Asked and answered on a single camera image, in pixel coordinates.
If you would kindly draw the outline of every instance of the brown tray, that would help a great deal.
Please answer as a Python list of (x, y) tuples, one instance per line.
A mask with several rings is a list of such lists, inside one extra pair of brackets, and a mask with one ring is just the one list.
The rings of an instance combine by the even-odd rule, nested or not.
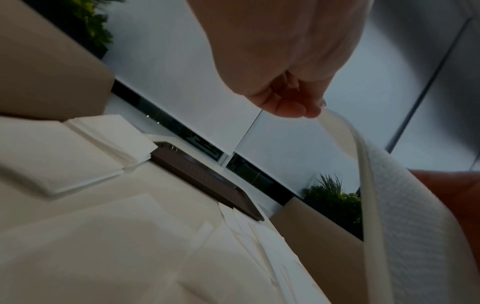
[(178, 176), (220, 203), (235, 208), (257, 221), (265, 220), (248, 195), (235, 184), (167, 142), (155, 142), (158, 148), (150, 161)]

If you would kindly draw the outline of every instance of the dark tray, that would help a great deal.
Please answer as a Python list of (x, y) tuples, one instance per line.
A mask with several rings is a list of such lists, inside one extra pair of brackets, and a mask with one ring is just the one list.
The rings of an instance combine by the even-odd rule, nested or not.
[(254, 220), (265, 220), (248, 195), (235, 184), (170, 143), (156, 142), (156, 145), (158, 148), (151, 153), (151, 162), (220, 203), (238, 209)]

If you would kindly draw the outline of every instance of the hand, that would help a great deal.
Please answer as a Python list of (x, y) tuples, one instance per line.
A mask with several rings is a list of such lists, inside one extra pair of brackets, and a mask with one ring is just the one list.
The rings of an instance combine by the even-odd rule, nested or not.
[(220, 77), (282, 117), (313, 118), (357, 46), (373, 0), (188, 0)]
[(412, 171), (458, 220), (480, 270), (480, 172)]

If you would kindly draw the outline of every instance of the green plant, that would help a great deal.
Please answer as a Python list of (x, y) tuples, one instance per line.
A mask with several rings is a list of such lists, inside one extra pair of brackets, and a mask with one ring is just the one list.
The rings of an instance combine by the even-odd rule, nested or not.
[(346, 194), (342, 182), (335, 176), (321, 176), (318, 186), (304, 189), (306, 204), (344, 229), (363, 239), (362, 205), (355, 193)]
[(64, 5), (79, 19), (85, 22), (86, 31), (90, 40), (97, 46), (110, 44), (112, 34), (104, 28), (104, 23), (109, 19), (107, 14), (96, 13), (100, 5), (112, 2), (123, 3), (125, 0), (62, 0)]

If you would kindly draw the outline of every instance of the potted plant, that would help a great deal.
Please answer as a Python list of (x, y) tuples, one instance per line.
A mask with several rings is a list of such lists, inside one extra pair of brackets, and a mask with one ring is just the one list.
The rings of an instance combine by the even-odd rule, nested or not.
[(101, 59), (112, 34), (104, 28), (108, 15), (99, 14), (99, 5), (124, 0), (23, 0), (73, 40)]
[(363, 240), (362, 205), (356, 193), (346, 194), (335, 177), (322, 175), (319, 185), (304, 189), (304, 202), (331, 221)]

